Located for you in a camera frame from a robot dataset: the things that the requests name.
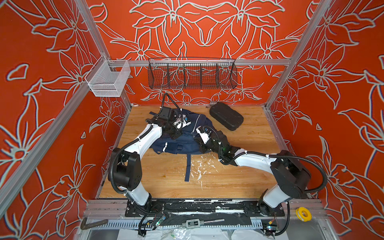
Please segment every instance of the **blue backpack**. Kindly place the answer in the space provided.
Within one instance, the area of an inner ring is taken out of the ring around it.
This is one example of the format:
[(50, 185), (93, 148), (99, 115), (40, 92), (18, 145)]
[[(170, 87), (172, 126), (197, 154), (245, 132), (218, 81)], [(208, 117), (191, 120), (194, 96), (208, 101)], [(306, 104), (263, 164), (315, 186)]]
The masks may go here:
[(171, 139), (169, 134), (163, 133), (160, 138), (152, 143), (151, 148), (157, 154), (161, 154), (162, 152), (186, 154), (187, 167), (184, 181), (189, 182), (191, 155), (202, 154), (200, 152), (200, 145), (194, 140), (195, 136), (199, 136), (199, 134), (196, 132), (196, 128), (199, 126), (210, 126), (214, 130), (216, 129), (214, 128), (212, 121), (209, 120), (204, 114), (193, 113), (186, 109), (182, 109), (181, 112), (191, 120), (191, 124), (183, 127), (183, 134), (176, 139)]

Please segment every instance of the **backpack strap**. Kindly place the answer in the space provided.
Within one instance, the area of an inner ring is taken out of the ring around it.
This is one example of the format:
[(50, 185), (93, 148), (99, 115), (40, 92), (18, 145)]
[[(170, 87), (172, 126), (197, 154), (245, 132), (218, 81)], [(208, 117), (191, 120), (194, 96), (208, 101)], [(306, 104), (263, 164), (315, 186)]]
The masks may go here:
[(191, 174), (191, 155), (187, 154), (187, 167), (185, 169), (185, 182), (189, 182), (189, 175)]

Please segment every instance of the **floral wallpaper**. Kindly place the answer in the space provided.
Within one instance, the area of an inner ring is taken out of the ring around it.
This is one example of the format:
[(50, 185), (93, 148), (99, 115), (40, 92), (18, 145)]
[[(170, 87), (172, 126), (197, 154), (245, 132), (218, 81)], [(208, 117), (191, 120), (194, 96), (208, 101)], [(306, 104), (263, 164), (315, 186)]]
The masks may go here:
[[(73, 0), (1, 1), (0, 187), (100, 57)], [(127, 109), (89, 92), (0, 220), (0, 239), (71, 239)]]
[[(317, 0), (87, 0), (112, 59), (217, 57), (289, 58)], [(133, 67), (131, 102), (159, 104), (167, 92), (179, 104), (264, 104), (284, 66), (240, 66), (238, 86), (227, 90), (152, 90), (145, 67)]]
[(314, 197), (340, 239), (384, 238), (383, 28), (383, 1), (334, 0), (271, 108), (289, 149), (326, 170)]

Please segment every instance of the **white mesh basket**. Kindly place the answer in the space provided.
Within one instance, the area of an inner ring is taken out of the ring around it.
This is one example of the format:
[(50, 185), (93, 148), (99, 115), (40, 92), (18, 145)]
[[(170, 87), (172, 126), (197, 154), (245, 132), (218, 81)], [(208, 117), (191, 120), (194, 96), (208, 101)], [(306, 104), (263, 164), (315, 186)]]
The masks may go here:
[(104, 56), (101, 56), (85, 77), (96, 97), (119, 97), (131, 73), (128, 61), (125, 61), (120, 72), (111, 71), (108, 62)]

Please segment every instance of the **black case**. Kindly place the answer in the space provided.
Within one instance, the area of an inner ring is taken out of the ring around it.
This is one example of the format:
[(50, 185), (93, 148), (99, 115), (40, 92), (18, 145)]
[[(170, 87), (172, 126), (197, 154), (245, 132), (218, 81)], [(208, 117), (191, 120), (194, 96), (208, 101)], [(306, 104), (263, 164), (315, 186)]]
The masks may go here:
[(209, 114), (231, 131), (235, 131), (244, 117), (225, 103), (218, 102), (209, 109)]

